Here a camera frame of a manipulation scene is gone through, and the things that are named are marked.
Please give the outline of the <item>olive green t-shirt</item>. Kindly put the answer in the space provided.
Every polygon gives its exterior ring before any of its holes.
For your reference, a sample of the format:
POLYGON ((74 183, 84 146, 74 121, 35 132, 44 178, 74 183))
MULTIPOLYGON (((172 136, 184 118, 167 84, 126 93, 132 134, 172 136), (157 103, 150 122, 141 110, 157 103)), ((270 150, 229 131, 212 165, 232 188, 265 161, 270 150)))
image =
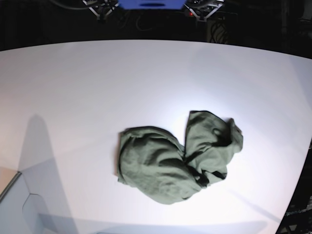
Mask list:
POLYGON ((152 200, 182 202, 227 177, 227 165, 243 148, 243 134, 231 118, 190 111, 185 141, 169 131, 143 126, 119 135, 118 181, 152 200))

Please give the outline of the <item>black power strip red light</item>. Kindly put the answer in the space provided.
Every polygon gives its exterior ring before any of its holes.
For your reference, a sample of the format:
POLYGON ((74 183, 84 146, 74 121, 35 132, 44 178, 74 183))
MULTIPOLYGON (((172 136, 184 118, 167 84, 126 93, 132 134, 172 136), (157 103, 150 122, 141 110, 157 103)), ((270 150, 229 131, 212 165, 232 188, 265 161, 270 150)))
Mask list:
POLYGON ((196 12, 192 9, 187 9, 184 11, 184 15, 190 18, 195 18, 199 22, 206 22, 207 20, 224 20, 227 16, 236 16, 238 13, 220 11, 219 9, 214 9, 211 12, 196 12))

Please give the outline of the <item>blue box at table back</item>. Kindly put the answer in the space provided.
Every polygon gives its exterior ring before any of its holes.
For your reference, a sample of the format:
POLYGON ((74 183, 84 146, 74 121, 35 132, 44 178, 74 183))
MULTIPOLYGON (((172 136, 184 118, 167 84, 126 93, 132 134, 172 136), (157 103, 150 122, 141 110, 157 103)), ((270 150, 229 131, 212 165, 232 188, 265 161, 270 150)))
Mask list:
POLYGON ((137 9, 181 9, 186 0, 119 0, 120 6, 127 10, 137 9))

